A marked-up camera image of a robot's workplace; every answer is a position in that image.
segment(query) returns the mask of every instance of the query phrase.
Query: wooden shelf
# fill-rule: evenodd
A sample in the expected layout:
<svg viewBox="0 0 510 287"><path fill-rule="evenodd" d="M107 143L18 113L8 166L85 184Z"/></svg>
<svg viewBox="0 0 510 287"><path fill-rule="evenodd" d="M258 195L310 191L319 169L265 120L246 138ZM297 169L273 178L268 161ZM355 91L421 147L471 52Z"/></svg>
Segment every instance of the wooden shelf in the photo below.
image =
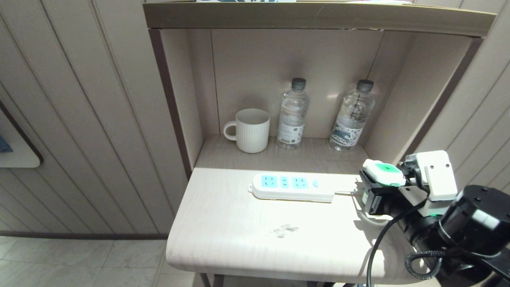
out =
<svg viewBox="0 0 510 287"><path fill-rule="evenodd" d="M150 3L149 28L365 29L484 37L496 15L418 5Z"/></svg>
<svg viewBox="0 0 510 287"><path fill-rule="evenodd" d="M360 146L348 153L337 152L329 146L328 139L322 138L305 138L299 149L287 151L278 147L276 139L270 137L264 151L248 154L223 135L211 135L205 139L195 167L358 174L367 158Z"/></svg>

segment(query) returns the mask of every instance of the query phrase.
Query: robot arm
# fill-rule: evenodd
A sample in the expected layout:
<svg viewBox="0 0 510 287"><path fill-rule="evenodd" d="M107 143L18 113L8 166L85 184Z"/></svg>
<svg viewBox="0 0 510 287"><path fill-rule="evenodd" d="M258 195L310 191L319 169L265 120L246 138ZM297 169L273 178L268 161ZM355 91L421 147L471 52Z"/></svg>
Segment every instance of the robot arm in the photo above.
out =
<svg viewBox="0 0 510 287"><path fill-rule="evenodd" d="M468 185L457 194L453 170L445 151L408 155L399 164L406 185L384 186L365 168L360 175L367 189L365 211L393 217L412 209L398 222L407 240L418 252L410 262L423 258L442 286L471 286L492 272L498 278L490 286L509 286L510 196L494 188Z"/></svg>

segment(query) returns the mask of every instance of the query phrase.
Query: mug handle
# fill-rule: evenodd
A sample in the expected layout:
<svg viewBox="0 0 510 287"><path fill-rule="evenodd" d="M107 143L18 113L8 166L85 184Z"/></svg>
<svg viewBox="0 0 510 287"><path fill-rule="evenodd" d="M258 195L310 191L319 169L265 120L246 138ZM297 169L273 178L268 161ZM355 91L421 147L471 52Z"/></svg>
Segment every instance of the mug handle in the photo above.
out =
<svg viewBox="0 0 510 287"><path fill-rule="evenodd" d="M231 127L231 126L236 126L236 121L231 121L231 122L228 122L225 124L225 126L223 127L223 135L225 135L226 138L228 138L229 140L236 140L236 136L234 135L229 135L226 133L226 130L227 128Z"/></svg>

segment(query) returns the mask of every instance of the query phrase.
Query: white power strip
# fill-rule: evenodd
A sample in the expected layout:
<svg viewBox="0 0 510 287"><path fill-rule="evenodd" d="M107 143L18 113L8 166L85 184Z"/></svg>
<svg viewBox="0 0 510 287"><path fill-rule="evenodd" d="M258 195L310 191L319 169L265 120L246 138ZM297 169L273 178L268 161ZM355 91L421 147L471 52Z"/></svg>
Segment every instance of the white power strip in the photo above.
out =
<svg viewBox="0 0 510 287"><path fill-rule="evenodd" d="M257 174L248 191L260 199L331 202L335 196L332 186L306 173Z"/></svg>

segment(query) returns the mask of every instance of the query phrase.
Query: bottle cap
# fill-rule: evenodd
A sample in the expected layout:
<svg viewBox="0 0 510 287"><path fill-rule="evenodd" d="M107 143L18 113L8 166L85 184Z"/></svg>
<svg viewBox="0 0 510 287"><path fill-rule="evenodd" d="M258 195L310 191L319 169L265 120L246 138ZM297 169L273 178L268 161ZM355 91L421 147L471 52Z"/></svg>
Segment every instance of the bottle cap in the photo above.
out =
<svg viewBox="0 0 510 287"><path fill-rule="evenodd" d="M363 92L370 92L372 90L373 86L374 86L374 82L372 82L372 81L359 80L358 85L356 86L356 89L363 91Z"/></svg>
<svg viewBox="0 0 510 287"><path fill-rule="evenodd" d="M303 91L306 86L307 81L303 78L294 78L292 79L292 90L294 91Z"/></svg>

